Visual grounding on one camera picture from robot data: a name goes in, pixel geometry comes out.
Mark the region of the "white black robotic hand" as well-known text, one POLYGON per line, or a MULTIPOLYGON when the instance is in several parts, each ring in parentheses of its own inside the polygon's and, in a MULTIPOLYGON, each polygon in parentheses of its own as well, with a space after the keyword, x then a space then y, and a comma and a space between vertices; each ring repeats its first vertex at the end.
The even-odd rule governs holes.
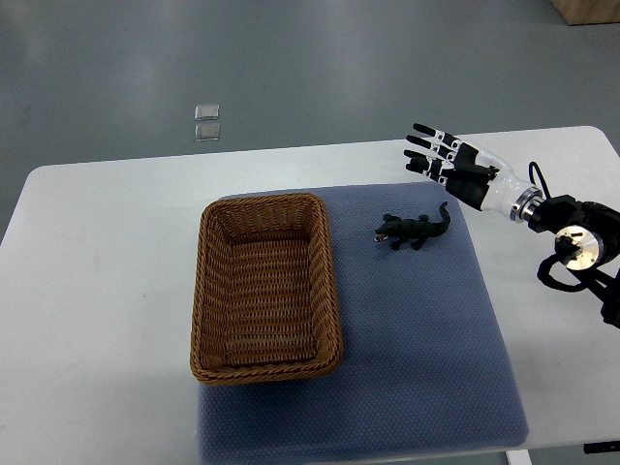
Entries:
POLYGON ((527 221, 543 202, 543 191, 518 178, 492 152, 444 131, 419 123, 407 141, 408 171, 423 175, 478 211, 496 211, 515 223, 527 221))

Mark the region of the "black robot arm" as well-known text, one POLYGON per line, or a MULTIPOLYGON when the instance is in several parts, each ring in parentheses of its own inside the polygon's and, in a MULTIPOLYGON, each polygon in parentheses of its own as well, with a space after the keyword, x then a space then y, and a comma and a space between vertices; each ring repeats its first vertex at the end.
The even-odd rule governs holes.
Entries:
POLYGON ((619 212, 565 195, 529 207, 523 217, 532 231, 554 234, 553 254, 539 265, 538 279, 560 292, 590 291, 602 303, 603 321, 619 327, 619 276, 602 270, 619 257, 619 212))

